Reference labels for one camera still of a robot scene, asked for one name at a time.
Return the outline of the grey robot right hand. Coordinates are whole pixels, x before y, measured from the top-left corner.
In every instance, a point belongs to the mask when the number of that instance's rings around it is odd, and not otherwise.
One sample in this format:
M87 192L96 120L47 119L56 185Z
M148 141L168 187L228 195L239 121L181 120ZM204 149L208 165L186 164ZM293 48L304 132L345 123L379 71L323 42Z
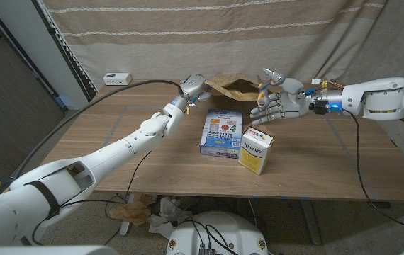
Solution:
M263 68L270 77L258 85L257 107L250 111L253 125L270 122L277 118L299 118L309 114L311 95L306 95L301 81L287 78L285 74Z

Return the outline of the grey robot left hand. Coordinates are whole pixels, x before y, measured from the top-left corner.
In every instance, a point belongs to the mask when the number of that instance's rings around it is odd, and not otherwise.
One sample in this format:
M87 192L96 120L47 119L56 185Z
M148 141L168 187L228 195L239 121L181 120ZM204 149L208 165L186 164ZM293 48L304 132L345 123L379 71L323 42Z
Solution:
M197 101L207 101L211 97L211 88L200 74L192 74L180 83L182 94L176 96L171 104L184 110Z

